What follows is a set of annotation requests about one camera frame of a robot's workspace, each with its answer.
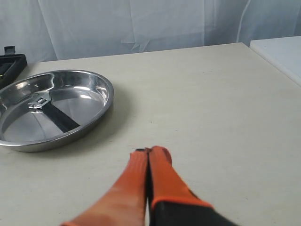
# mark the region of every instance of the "white table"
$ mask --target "white table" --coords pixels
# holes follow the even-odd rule
[[[238,224],[301,225],[301,88],[245,45],[31,65],[111,80],[110,116],[48,152],[0,149],[0,225],[53,226],[117,179],[135,148],[162,145],[191,189]]]
[[[254,40],[250,48],[301,86],[301,36]]]

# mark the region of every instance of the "white backdrop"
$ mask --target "white backdrop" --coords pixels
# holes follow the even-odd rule
[[[0,55],[28,62],[301,35],[301,0],[0,0]]]

